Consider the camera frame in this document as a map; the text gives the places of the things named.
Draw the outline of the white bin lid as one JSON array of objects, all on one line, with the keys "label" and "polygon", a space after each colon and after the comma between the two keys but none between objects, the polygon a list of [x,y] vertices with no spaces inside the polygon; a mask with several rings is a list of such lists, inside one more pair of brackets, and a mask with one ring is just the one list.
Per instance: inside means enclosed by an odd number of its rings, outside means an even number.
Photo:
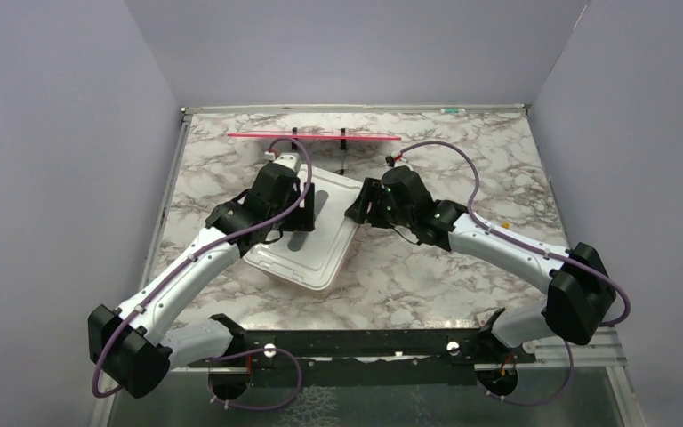
[{"label": "white bin lid", "polygon": [[311,232],[286,233],[278,242],[257,245],[243,260],[255,262],[290,262],[321,270],[332,263],[345,261],[358,224],[344,216],[357,198],[362,182],[314,167],[315,229]]}]

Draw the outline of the pink plastic bin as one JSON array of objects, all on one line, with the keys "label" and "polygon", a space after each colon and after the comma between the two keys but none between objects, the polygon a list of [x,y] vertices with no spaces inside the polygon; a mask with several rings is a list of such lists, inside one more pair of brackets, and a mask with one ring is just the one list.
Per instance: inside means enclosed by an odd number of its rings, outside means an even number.
[{"label": "pink plastic bin", "polygon": [[275,282],[293,286],[316,296],[325,296],[334,289],[346,263],[341,261],[332,263],[330,267],[321,270],[312,270],[294,262],[286,265],[278,262],[255,262],[251,260],[245,262]]}]

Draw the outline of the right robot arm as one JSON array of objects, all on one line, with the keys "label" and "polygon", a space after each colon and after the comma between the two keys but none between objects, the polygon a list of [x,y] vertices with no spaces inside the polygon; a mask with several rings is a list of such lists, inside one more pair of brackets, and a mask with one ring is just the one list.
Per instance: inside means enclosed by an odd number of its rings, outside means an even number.
[{"label": "right robot arm", "polygon": [[541,302],[499,309],[480,328],[478,352],[491,362],[524,342],[551,336],[589,343],[616,297],[592,246],[568,250],[500,231],[465,205],[433,198],[419,174],[406,166],[389,170],[381,179],[365,179],[345,215],[375,228],[407,228],[420,244],[477,257],[544,294]]}]

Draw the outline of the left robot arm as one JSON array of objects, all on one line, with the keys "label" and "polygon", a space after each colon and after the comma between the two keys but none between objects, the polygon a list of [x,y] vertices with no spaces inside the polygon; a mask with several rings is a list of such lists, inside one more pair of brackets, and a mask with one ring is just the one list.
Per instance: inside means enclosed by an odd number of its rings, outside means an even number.
[{"label": "left robot arm", "polygon": [[[88,347],[94,397],[126,391],[141,398],[177,367],[214,357],[237,363],[244,342],[221,320],[173,329],[174,320],[218,275],[272,231],[312,231],[315,185],[309,164],[296,159],[263,166],[253,185],[217,205],[194,240],[159,276],[111,309],[99,305],[88,317]],[[115,390],[103,391],[108,375]]]}]

